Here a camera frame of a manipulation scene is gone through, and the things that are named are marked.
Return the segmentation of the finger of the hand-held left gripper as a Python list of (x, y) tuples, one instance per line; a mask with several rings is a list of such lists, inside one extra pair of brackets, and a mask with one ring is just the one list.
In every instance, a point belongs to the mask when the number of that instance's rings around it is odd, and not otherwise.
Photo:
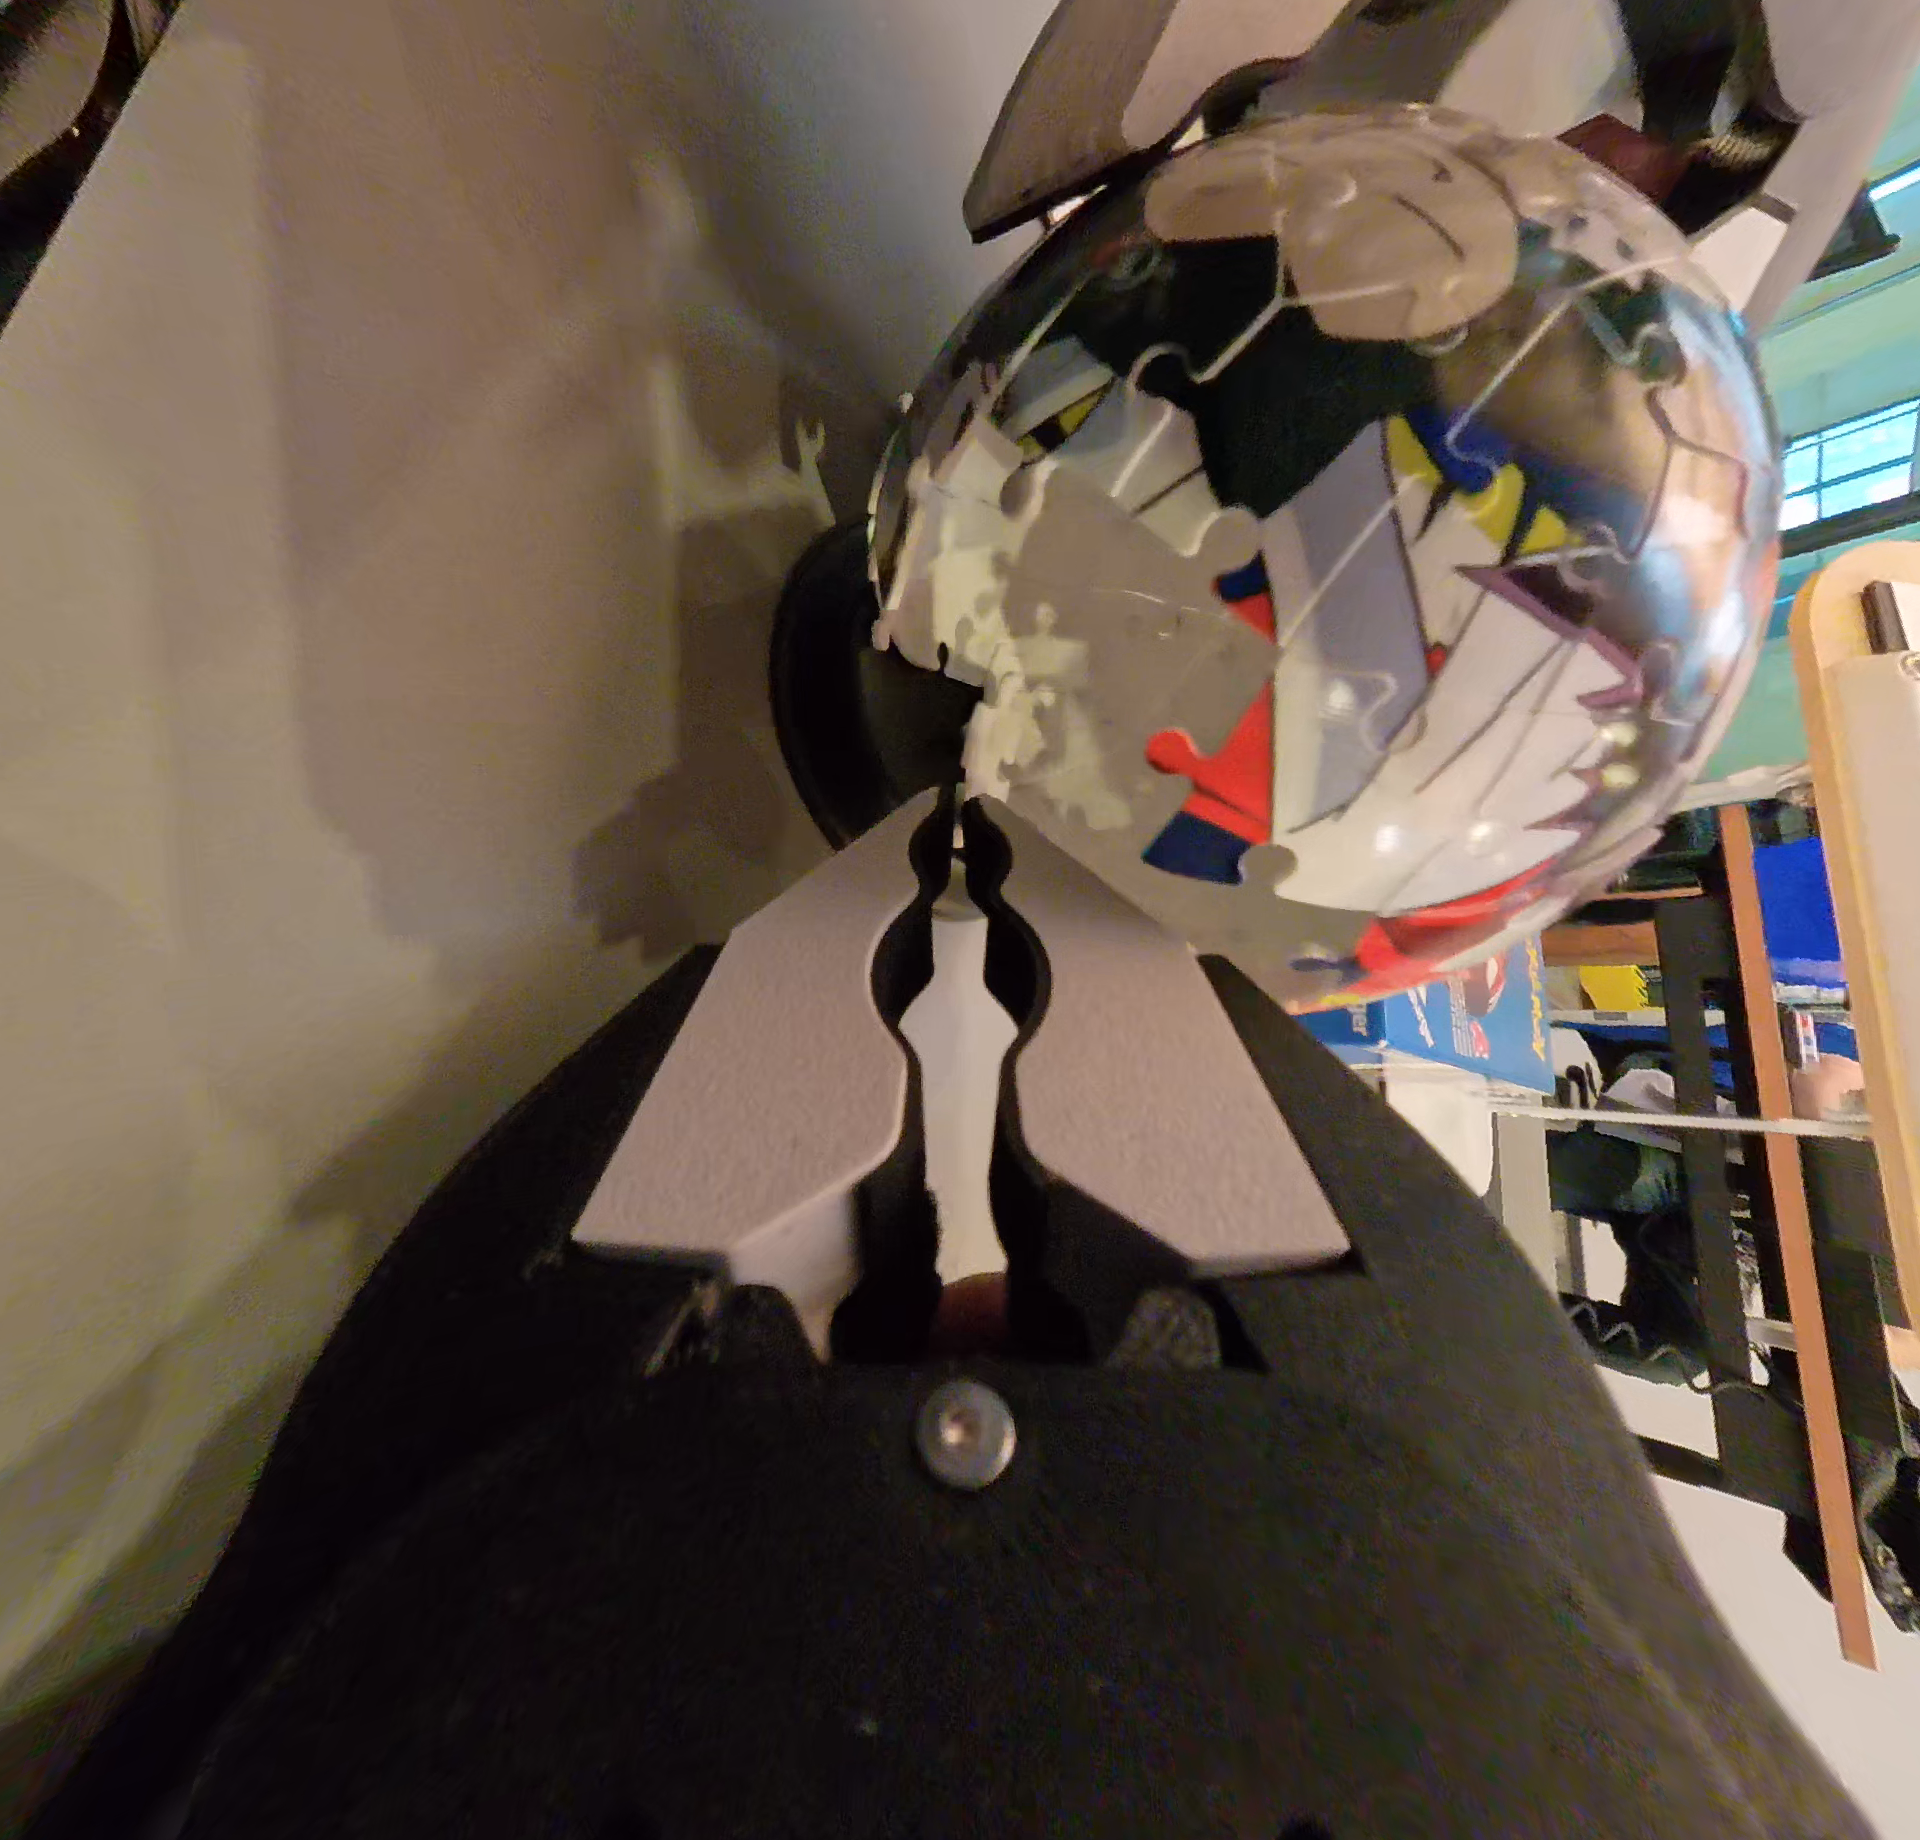
[(1895, 50), (1846, 100), (1803, 120), (1760, 184), (1693, 240), (1693, 268), (1749, 332), (1763, 332), (1810, 275), (1865, 185), (1914, 70), (1915, 50)]
[(964, 194), (974, 242), (1082, 197), (1248, 93), (1440, 105), (1555, 136), (1634, 96), (1618, 0), (1061, 0)]

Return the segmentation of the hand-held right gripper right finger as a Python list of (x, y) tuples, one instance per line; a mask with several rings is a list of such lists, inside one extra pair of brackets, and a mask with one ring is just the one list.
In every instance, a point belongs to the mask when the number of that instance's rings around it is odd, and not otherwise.
[(969, 803), (984, 984), (1013, 1026), (989, 1207), (1021, 1353), (1099, 1362), (1139, 1300), (1339, 1267), (1350, 1236), (1184, 939)]

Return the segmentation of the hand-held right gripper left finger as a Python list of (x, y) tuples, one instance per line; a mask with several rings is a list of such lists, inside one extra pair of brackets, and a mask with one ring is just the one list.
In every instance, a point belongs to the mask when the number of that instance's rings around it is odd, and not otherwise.
[(926, 790), (718, 949), (571, 1238), (780, 1294), (814, 1347), (866, 1278), (931, 1274), (918, 1063), (953, 809)]

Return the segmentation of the white puzzle piece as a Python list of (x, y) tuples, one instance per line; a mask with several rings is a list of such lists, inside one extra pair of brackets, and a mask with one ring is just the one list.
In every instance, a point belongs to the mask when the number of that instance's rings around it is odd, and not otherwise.
[(962, 834), (950, 838), (947, 886), (931, 908), (931, 971), (902, 1020), (920, 1078), (926, 1180), (945, 1283), (1005, 1267), (989, 1204), (989, 1157), (1001, 1063), (1011, 1039), (988, 990), (989, 925), (969, 890)]

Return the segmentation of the colourful puzzle ball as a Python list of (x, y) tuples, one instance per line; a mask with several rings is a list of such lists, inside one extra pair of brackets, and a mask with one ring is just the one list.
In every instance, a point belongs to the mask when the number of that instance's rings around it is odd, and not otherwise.
[(870, 510), (962, 768), (1288, 1010), (1601, 892), (1753, 672), (1781, 451), (1610, 171), (1436, 105), (1255, 113), (1048, 228)]

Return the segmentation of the blue puzzle box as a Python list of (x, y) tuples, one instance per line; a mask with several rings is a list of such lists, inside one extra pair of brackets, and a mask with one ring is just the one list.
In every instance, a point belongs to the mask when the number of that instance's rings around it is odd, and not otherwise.
[(1394, 995), (1299, 1015), (1350, 1067), (1434, 1067), (1554, 1091), (1545, 957), (1524, 939)]

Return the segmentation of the black ball stand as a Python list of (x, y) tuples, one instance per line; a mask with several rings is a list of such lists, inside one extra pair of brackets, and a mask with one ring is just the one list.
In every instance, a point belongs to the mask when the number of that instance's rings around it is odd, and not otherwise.
[(828, 848), (929, 787), (962, 781), (976, 690), (874, 642), (868, 533), (818, 533), (780, 586), (767, 684), (780, 755)]

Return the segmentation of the brown office desk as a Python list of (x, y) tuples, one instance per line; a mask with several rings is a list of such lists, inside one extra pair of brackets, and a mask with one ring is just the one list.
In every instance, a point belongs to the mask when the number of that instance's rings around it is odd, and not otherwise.
[[(1655, 962), (1676, 1115), (1690, 1180), (1696, 1296), (1710, 1353), (1715, 1451), (1710, 1463), (1645, 1441), (1658, 1473), (1788, 1505), (1803, 1493), (1828, 1577), (1841, 1658), (1878, 1667), (1875, 1598), (1859, 1554), (1855, 1491), (1801, 1180), (1784, 1039), (1763, 944), (1763, 903), (1749, 809), (1715, 811), (1718, 867), (1693, 889), (1655, 889), (1606, 902), (1610, 921), (1565, 921), (1545, 933), (1555, 965)], [(1779, 1309), (1794, 1347), (1757, 1355), (1749, 1335), (1733, 1192), (1718, 1136), (1740, 1141), (1749, 1181), (1760, 1302)]]

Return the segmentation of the blue plastic bin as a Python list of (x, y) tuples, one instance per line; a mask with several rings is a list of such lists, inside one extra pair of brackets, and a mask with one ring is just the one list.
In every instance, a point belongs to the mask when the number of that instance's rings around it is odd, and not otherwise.
[(1842, 992), (1846, 977), (1821, 838), (1757, 844), (1753, 859), (1773, 982)]

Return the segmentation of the pale wooden frame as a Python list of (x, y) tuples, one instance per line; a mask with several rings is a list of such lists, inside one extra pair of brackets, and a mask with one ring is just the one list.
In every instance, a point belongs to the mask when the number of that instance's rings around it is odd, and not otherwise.
[(1917, 681), (1915, 645), (1873, 649), (1865, 598), (1878, 585), (1915, 588), (1915, 540), (1865, 543), (1810, 577), (1790, 607), (1788, 647), (1891, 1265), (1915, 1327)]

